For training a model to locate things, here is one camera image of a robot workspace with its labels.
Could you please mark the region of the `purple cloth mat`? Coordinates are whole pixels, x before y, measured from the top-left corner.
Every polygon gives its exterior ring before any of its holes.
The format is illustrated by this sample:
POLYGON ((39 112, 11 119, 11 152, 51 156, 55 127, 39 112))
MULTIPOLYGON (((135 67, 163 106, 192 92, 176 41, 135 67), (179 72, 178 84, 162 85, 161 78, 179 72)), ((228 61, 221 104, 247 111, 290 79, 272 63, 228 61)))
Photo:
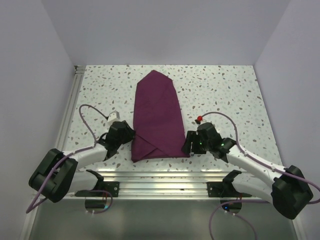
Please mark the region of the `purple cloth mat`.
POLYGON ((173 81, 152 70, 136 85, 131 160, 188 158, 185 128, 173 81))

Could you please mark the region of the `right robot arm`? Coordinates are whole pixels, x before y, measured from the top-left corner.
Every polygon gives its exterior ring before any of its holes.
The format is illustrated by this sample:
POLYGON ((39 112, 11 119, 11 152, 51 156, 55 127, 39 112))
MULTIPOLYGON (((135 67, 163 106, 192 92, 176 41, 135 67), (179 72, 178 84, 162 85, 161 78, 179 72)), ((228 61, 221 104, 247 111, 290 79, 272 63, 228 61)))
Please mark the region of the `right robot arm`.
POLYGON ((238 141, 221 137, 210 122, 199 125, 196 131, 188 131, 181 150, 186 154, 210 153, 216 159, 240 167, 229 172, 221 183, 207 185, 208 192, 220 198, 260 198, 293 220, 314 196, 298 167, 277 165, 247 151, 238 141))

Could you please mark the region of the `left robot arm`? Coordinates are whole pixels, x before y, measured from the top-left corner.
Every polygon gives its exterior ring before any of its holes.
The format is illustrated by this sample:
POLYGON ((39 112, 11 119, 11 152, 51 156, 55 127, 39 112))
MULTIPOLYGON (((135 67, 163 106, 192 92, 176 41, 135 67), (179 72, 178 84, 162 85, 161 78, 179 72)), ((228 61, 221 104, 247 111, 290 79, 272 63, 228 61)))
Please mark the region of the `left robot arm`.
POLYGON ((71 191, 71 186, 76 182, 77 170, 110 159, 120 146, 132 141, 135 135, 136 132, 126 121, 115 121, 109 131, 100 136, 95 146, 74 152, 62 152, 53 148, 31 175, 28 185, 57 203, 71 191))

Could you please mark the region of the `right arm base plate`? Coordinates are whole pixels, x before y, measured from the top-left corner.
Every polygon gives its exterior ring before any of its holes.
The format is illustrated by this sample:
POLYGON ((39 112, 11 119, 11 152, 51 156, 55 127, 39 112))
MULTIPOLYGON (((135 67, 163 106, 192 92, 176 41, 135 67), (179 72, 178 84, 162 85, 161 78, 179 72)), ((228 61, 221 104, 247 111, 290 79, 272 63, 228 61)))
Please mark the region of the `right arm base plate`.
POLYGON ((231 183, 209 181, 206 186, 209 198, 238 198, 242 195, 231 183))

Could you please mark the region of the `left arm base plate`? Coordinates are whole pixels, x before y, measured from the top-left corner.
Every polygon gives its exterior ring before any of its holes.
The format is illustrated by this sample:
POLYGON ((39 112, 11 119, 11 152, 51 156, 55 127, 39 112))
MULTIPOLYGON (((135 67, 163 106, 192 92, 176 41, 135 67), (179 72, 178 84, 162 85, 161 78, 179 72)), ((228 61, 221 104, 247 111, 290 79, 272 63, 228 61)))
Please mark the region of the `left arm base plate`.
POLYGON ((108 192, 112 197, 118 197, 120 183, 118 181, 103 181, 98 183, 93 190, 80 190, 75 192, 76 197, 107 197, 108 192))

